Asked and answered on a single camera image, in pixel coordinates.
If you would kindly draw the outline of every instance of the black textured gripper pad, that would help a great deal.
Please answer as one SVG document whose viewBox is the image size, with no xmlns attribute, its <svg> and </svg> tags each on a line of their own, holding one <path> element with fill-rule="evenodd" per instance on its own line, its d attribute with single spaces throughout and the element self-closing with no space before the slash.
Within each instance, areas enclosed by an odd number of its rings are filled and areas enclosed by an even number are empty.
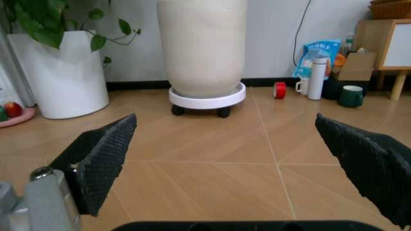
<svg viewBox="0 0 411 231">
<path fill-rule="evenodd" d="M 50 166 L 64 172 L 81 214 L 97 216 L 120 174 L 137 126 L 135 114 L 82 133 Z"/>
<path fill-rule="evenodd" d="M 318 132 L 360 194 L 393 224 L 411 224 L 411 150 L 394 138 L 328 119 Z"/>
</svg>

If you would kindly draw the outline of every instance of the white plant pot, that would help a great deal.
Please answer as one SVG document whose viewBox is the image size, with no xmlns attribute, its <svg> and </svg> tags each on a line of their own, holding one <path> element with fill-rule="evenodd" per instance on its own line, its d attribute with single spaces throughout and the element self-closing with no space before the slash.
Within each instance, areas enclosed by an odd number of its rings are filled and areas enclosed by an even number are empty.
<svg viewBox="0 0 411 231">
<path fill-rule="evenodd" d="M 160 0 L 157 15 L 165 69 L 191 98 L 225 96 L 241 80 L 247 0 Z"/>
<path fill-rule="evenodd" d="M 91 34 L 65 32 L 60 50 L 26 34 L 8 38 L 44 117 L 82 116 L 108 105 L 100 52 L 90 50 Z"/>
</svg>

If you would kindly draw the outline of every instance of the dark green mug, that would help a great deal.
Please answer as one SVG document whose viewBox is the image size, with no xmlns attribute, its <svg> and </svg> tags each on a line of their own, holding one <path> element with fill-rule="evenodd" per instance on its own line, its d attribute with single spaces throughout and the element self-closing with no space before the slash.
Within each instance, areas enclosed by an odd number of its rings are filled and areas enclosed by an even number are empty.
<svg viewBox="0 0 411 231">
<path fill-rule="evenodd" d="M 338 103 L 344 107 L 358 107 L 362 105 L 363 98 L 361 87 L 347 85 L 343 87 Z"/>
</svg>

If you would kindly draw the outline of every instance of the red tape roll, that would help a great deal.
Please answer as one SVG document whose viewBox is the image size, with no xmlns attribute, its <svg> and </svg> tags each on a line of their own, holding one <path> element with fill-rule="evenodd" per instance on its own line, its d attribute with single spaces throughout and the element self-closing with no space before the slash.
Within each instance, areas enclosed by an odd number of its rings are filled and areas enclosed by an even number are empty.
<svg viewBox="0 0 411 231">
<path fill-rule="evenodd" d="M 275 99 L 284 99 L 286 91 L 286 85 L 284 82 L 278 82 L 274 84 L 274 98 Z"/>
</svg>

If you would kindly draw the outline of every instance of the floor tile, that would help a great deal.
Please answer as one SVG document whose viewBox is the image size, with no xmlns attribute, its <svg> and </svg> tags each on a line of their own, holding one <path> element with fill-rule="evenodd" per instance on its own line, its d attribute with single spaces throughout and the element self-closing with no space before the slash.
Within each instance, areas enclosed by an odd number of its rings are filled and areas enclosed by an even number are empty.
<svg viewBox="0 0 411 231">
<path fill-rule="evenodd" d="M 267 199 L 212 164 L 157 163 L 215 220 L 289 220 Z"/>
<path fill-rule="evenodd" d="M 273 156 L 267 138 L 261 135 L 255 140 L 244 143 L 232 153 L 215 159 L 214 162 L 271 163 Z"/>
<path fill-rule="evenodd" d="M 264 136 L 252 95 L 232 107 L 229 119 L 193 111 L 138 129 L 130 160 L 212 161 L 240 152 Z"/>
<path fill-rule="evenodd" d="M 383 230 L 400 230 L 382 215 L 320 186 L 295 172 L 281 168 L 296 216 L 301 220 L 354 220 Z"/>
<path fill-rule="evenodd" d="M 85 231 L 108 231 L 131 222 L 118 197 L 112 190 L 100 208 L 98 217 L 82 215 L 81 220 L 83 230 Z"/>
<path fill-rule="evenodd" d="M 18 195 L 30 181 L 30 173 L 46 165 L 44 158 L 0 156 L 0 180 L 9 181 Z"/>
<path fill-rule="evenodd" d="M 275 164 L 215 164 L 253 193 L 293 216 Z"/>
<path fill-rule="evenodd" d="M 82 132 L 131 113 L 138 127 L 124 170 L 97 218 L 84 230 L 109 230 L 142 220 L 352 219 L 398 230 L 361 197 L 318 134 L 317 113 L 411 146 L 411 92 L 398 102 L 369 92 L 358 108 L 311 101 L 287 88 L 247 88 L 244 102 L 222 119 L 215 110 L 172 115 L 167 90 L 118 90 L 110 104 L 86 116 L 32 120 L 0 129 L 0 180 L 24 192 L 30 172 L 61 153 Z"/>
<path fill-rule="evenodd" d="M 281 165 L 281 169 L 290 170 L 340 196 L 351 200 L 368 211 L 379 214 L 377 207 L 367 198 L 362 197 L 351 183 L 344 170 L 339 166 Z"/>
<path fill-rule="evenodd" d="M 170 177 L 150 162 L 125 164 L 113 190 L 133 221 L 211 220 Z"/>
</svg>

